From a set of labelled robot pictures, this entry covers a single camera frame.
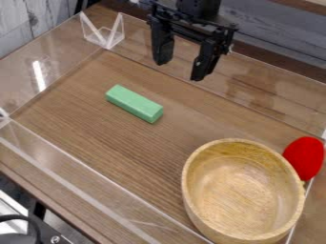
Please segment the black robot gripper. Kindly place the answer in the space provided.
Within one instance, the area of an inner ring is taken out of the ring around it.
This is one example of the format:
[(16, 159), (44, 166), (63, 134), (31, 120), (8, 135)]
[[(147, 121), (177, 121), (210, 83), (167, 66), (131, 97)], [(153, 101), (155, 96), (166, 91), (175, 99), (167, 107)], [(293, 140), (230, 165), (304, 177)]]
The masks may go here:
[(231, 46), (238, 31), (238, 26), (219, 14), (222, 0), (150, 0), (150, 4), (149, 24), (155, 64), (162, 66), (173, 60), (175, 35), (202, 42), (191, 71), (191, 80), (202, 81), (213, 73), (223, 54), (222, 47)]

